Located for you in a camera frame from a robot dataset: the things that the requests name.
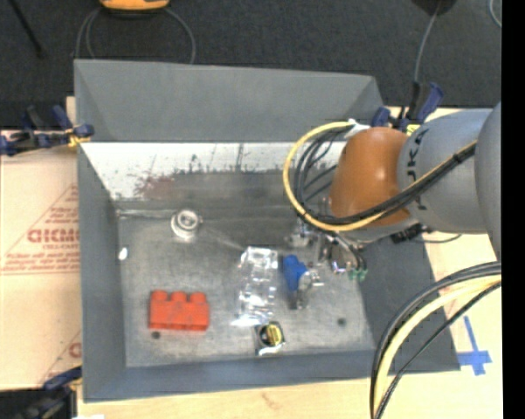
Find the black wire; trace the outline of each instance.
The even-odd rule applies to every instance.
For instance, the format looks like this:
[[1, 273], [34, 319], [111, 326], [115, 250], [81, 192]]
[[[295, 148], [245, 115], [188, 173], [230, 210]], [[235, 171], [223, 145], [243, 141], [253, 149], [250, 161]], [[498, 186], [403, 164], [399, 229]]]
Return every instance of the black wire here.
[[332, 172], [334, 169], [336, 169], [338, 167], [337, 164], [333, 165], [333, 166], [330, 166], [329, 168], [326, 168], [325, 170], [323, 170], [320, 174], [318, 174], [313, 180], [311, 180], [309, 183], [306, 183], [305, 184], [305, 190], [307, 190], [308, 188], [310, 188], [311, 186], [313, 186], [313, 184], [315, 184], [316, 182], [318, 182], [322, 177], [328, 175], [330, 172]]
[[332, 186], [332, 182], [326, 182], [318, 189], [315, 189], [311, 194], [305, 197], [305, 203], [313, 199], [316, 195], [320, 194], [324, 189], [328, 189], [330, 186]]
[[383, 336], [381, 337], [378, 345], [376, 347], [375, 357], [373, 360], [372, 370], [371, 370], [371, 379], [370, 379], [370, 415], [373, 416], [375, 410], [375, 400], [374, 400], [374, 391], [376, 386], [376, 375], [378, 367], [381, 364], [383, 359], [383, 354], [385, 349], [390, 344], [392, 336], [396, 330], [403, 325], [407, 320], [408, 316], [415, 312], [418, 306], [428, 299], [432, 295], [436, 294], [439, 290], [442, 290], [450, 285], [468, 281], [474, 278], [481, 278], [485, 276], [498, 275], [501, 274], [501, 263], [500, 262], [490, 262], [485, 264], [475, 265], [473, 267], [468, 267], [464, 270], [456, 271], [455, 273], [448, 275], [436, 283], [427, 286], [421, 292], [418, 292], [414, 295], [399, 311], [398, 313], [390, 320], [388, 326], [384, 329]]
[[[351, 126], [347, 126], [320, 134], [315, 140], [313, 140], [313, 142], [310, 143], [308, 148], [301, 155], [294, 171], [293, 192], [295, 194], [295, 198], [301, 203], [303, 207], [305, 206], [304, 204], [307, 203], [307, 199], [305, 199], [303, 192], [304, 189], [309, 186], [305, 183], [307, 180], [308, 171], [329, 152], [329, 150], [332, 148], [334, 140], [339, 135], [348, 132], [350, 129]], [[322, 144], [327, 141], [329, 141], [327, 148], [318, 157], [315, 157]]]
[[441, 325], [439, 329], [437, 329], [437, 331], [435, 331], [435, 333], [424, 343], [424, 345], [397, 372], [389, 387], [384, 392], [383, 398], [378, 404], [378, 408], [376, 409], [376, 414], [373, 416], [373, 419], [380, 419], [383, 416], [388, 402], [391, 399], [392, 394], [394, 393], [394, 389], [402, 380], [402, 376], [405, 374], [409, 366], [419, 357], [419, 355], [421, 355], [450, 325], [452, 325], [457, 319], [464, 315], [464, 313], [470, 310], [470, 308], [477, 304], [481, 299], [486, 297], [489, 293], [499, 288], [501, 288], [501, 283], [492, 285], [486, 290], [480, 292], [478, 295], [470, 299], [470, 301], [468, 301], [463, 307], [461, 307], [449, 320], [447, 320], [443, 325]]
[[[96, 8], [92, 10], [91, 12], [89, 12], [86, 18], [84, 19], [83, 23], [81, 24], [79, 31], [78, 31], [78, 36], [76, 37], [76, 46], [74, 48], [75, 58], [79, 57], [82, 39], [85, 39], [86, 49], [90, 57], [95, 58], [95, 52], [93, 51], [93, 47], [91, 45], [91, 29], [101, 10], [102, 8], [100, 7], [100, 8]], [[188, 35], [189, 41], [190, 41], [189, 64], [194, 64], [194, 62], [196, 61], [196, 55], [197, 55], [197, 45], [196, 45], [196, 39], [194, 38], [194, 33], [192, 32], [190, 27], [187, 25], [187, 23], [184, 22], [184, 20], [180, 16], [178, 16], [173, 10], [170, 10], [169, 8], [163, 8], [163, 11], [170, 17], [174, 18], [181, 25], [181, 27], [184, 29], [184, 31]]]

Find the blue object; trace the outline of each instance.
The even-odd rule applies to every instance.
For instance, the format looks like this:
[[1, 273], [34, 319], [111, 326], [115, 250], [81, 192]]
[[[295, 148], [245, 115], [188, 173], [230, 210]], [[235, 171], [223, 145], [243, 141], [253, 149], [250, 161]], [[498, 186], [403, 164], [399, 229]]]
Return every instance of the blue object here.
[[68, 383], [72, 383], [75, 380], [81, 379], [81, 377], [81, 366], [73, 367], [72, 369], [68, 369], [64, 373], [55, 375], [54, 377], [46, 381], [43, 385], [43, 389], [45, 391], [53, 391], [54, 389], [62, 388]]
[[433, 113], [435, 110], [437, 110], [437, 107], [443, 100], [443, 97], [445, 94], [441, 90], [441, 88], [433, 83], [429, 83], [429, 93], [427, 94], [427, 98], [425, 99], [425, 102], [421, 105], [421, 107], [418, 109], [418, 112], [415, 115], [415, 118], [412, 120], [414, 124], [423, 124], [427, 117]]
[[466, 330], [468, 331], [468, 336], [472, 342], [473, 351], [458, 353], [457, 356], [459, 364], [461, 366], [470, 365], [473, 369], [474, 375], [483, 375], [486, 373], [483, 365], [486, 363], [491, 363], [491, 357], [489, 356], [488, 351], [480, 351], [478, 349], [478, 344], [476, 343], [475, 337], [473, 336], [472, 324], [470, 323], [470, 319], [467, 316], [464, 317], [464, 322], [466, 323]]
[[390, 118], [390, 110], [386, 107], [379, 107], [373, 118], [370, 120], [371, 127], [386, 127]]
[[295, 255], [287, 255], [283, 258], [283, 273], [286, 277], [287, 289], [296, 292], [299, 289], [299, 279], [307, 272], [307, 267], [299, 262]]

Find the black cable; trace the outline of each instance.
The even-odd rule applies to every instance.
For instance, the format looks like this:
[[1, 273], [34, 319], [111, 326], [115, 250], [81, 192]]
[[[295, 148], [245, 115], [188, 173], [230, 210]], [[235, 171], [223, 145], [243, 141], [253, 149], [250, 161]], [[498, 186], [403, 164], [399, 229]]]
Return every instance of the black cable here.
[[[310, 198], [316, 195], [316, 194], [313, 194], [310, 197], [305, 198], [304, 197], [305, 189], [307, 189], [313, 183], [320, 180], [328, 172], [331, 172], [334, 168], [336, 168], [336, 165], [334, 165], [332, 168], [327, 169], [322, 174], [316, 176], [310, 183], [306, 183], [308, 172], [319, 160], [321, 160], [324, 156], [326, 156], [326, 154], [332, 148], [332, 145], [334, 141], [338, 138], [338, 136], [340, 136], [341, 134], [347, 133], [351, 128], [352, 126], [341, 127], [339, 129], [333, 129], [333, 130], [322, 133], [321, 135], [317, 136], [313, 140], [313, 142], [310, 143], [308, 148], [301, 155], [299, 163], [297, 164], [295, 168], [294, 186], [293, 186], [293, 192], [295, 194], [295, 197], [297, 198], [297, 200], [300, 201], [301, 205], [303, 205], [303, 203], [308, 202]], [[325, 142], [328, 142], [328, 146], [320, 155], [315, 157], [316, 154], [318, 153], [318, 150], [321, 148], [322, 144], [324, 144]]]
[[315, 196], [320, 194], [324, 189], [328, 189], [332, 186], [332, 182], [324, 183], [322, 186], [320, 186], [318, 189], [313, 191], [311, 194], [309, 194], [307, 197], [305, 197], [305, 202], [308, 202], [309, 200], [313, 199]]
[[384, 392], [381, 402], [378, 404], [376, 413], [373, 416], [373, 419], [380, 419], [383, 416], [384, 411], [388, 405], [389, 400], [394, 393], [394, 389], [398, 383], [402, 380], [402, 376], [408, 370], [410, 365], [421, 355], [449, 326], [451, 326], [457, 319], [459, 319], [464, 313], [466, 313], [470, 308], [477, 304], [481, 299], [485, 298], [489, 293], [501, 288], [502, 284], [497, 283], [487, 288], [486, 290], [480, 292], [478, 295], [474, 296], [470, 301], [468, 301], [463, 307], [461, 307], [449, 320], [447, 320], [443, 325], [441, 325], [437, 331], [424, 343], [424, 345], [400, 368], [400, 370], [395, 375], [394, 379], [390, 383]]
[[490, 262], [485, 264], [475, 265], [468, 267], [464, 270], [456, 271], [455, 273], [448, 275], [436, 283], [427, 286], [421, 292], [418, 292], [411, 298], [392, 318], [388, 326], [384, 329], [383, 336], [381, 337], [378, 345], [376, 346], [375, 357], [371, 369], [370, 379], [370, 414], [373, 416], [375, 410], [374, 391], [376, 386], [376, 373], [383, 359], [383, 353], [388, 347], [392, 336], [396, 330], [407, 320], [407, 317], [413, 313], [420, 304], [426, 299], [435, 295], [439, 290], [442, 290], [450, 285], [457, 284], [460, 282], [468, 281], [474, 278], [481, 278], [484, 276], [498, 275], [501, 274], [501, 263]]
[[418, 55], [416, 57], [416, 64], [413, 69], [413, 82], [419, 82], [419, 67], [421, 66], [421, 58], [423, 56], [423, 50], [425, 48], [427, 39], [429, 38], [429, 34], [431, 33], [431, 28], [433, 27], [433, 24], [435, 23], [435, 20], [437, 19], [437, 15], [439, 14], [440, 6], [442, 3], [443, 3], [443, 0], [439, 0], [437, 2], [437, 7], [435, 8], [435, 11], [432, 13], [431, 18], [429, 19], [429, 24], [427, 25], [425, 33], [423, 37], [421, 38], [421, 43], [419, 44], [419, 49], [418, 49]]
[[302, 175], [303, 170], [307, 167], [305, 164], [305, 161], [311, 160], [316, 155], [316, 151], [321, 147], [321, 145], [332, 135], [332, 132], [325, 132], [318, 136], [313, 142], [310, 143], [308, 148], [301, 154], [301, 157], [299, 159], [299, 162], [297, 163], [297, 166], [295, 167], [294, 171], [294, 178], [293, 178], [293, 192], [295, 194], [295, 197], [297, 200], [301, 202], [301, 204], [305, 203], [306, 201], [303, 200], [302, 197]]
[[330, 172], [332, 172], [334, 169], [336, 169], [338, 167], [337, 164], [333, 165], [333, 166], [330, 166], [329, 168], [326, 168], [325, 170], [323, 170], [320, 174], [318, 174], [313, 180], [311, 180], [310, 182], [306, 183], [305, 184], [305, 187], [304, 189], [307, 190], [308, 188], [310, 188], [311, 186], [313, 186], [313, 184], [315, 184], [316, 182], [318, 182], [322, 177], [328, 175]]
[[502, 28], [503, 27], [503, 23], [501, 22], [501, 20], [499, 20], [497, 18], [497, 16], [495, 15], [495, 12], [494, 12], [494, 9], [493, 9], [493, 3], [494, 3], [495, 0], [489, 0], [488, 2], [488, 8], [489, 8], [489, 15], [491, 16], [491, 18], [493, 19], [493, 21], [495, 22], [495, 24], [497, 26], [499, 26], [499, 28]]
[[[323, 140], [319, 143], [319, 146], [317, 148], [314, 148], [311, 153], [309, 154], [308, 158], [307, 158], [307, 165], [302, 169], [302, 171], [300, 172], [300, 184], [299, 184], [299, 198], [301, 200], [304, 199], [304, 190], [305, 190], [305, 187], [306, 187], [306, 181], [307, 181], [307, 177], [308, 177], [308, 172], [311, 170], [311, 168], [318, 162], [320, 161], [324, 156], [326, 156], [326, 154], [329, 152], [329, 150], [332, 148], [332, 143], [334, 141], [335, 138], [337, 138], [337, 136], [339, 135], [339, 133], [330, 133], [330, 135], [328, 136], [323, 136]], [[318, 153], [318, 151], [320, 150], [322, 144], [324, 144], [324, 142], [328, 142], [328, 146], [326, 147], [326, 149], [324, 149], [323, 152], [321, 152], [320, 155], [318, 155], [317, 157], [316, 154]]]
[[[82, 22], [78, 30], [78, 36], [76, 37], [76, 46], [74, 48], [75, 58], [79, 58], [82, 40], [85, 40], [86, 42], [86, 49], [90, 57], [91, 58], [96, 57], [95, 52], [93, 51], [93, 47], [91, 45], [91, 29], [93, 27], [93, 23], [95, 22], [101, 10], [102, 10], [101, 7], [92, 10], [91, 12], [87, 14], [86, 18]], [[174, 18], [182, 26], [182, 28], [188, 35], [189, 40], [190, 40], [189, 64], [194, 64], [194, 62], [196, 61], [196, 55], [197, 55], [197, 45], [196, 45], [196, 40], [194, 38], [194, 34], [192, 33], [192, 30], [186, 24], [186, 22], [184, 22], [184, 20], [180, 18], [173, 10], [170, 10], [169, 8], [163, 8], [163, 10], [167, 15]]]

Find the red toy block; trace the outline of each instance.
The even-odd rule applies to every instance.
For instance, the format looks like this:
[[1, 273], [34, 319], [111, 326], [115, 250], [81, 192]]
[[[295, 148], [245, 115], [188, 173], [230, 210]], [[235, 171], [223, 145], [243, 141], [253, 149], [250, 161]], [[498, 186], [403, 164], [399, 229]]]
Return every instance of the red toy block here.
[[210, 325], [210, 305], [202, 292], [155, 290], [149, 299], [149, 328], [205, 331]]

